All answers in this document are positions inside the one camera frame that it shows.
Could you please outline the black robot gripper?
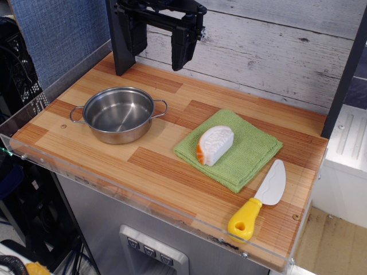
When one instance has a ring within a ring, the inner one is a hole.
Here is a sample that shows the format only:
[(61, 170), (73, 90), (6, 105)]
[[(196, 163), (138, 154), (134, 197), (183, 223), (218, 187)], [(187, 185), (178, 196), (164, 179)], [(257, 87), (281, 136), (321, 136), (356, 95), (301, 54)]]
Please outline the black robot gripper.
[(130, 36), (133, 56), (147, 47), (147, 25), (172, 32), (172, 69), (178, 71), (193, 58), (197, 40), (203, 37), (207, 9), (197, 1), (117, 1), (115, 12)]

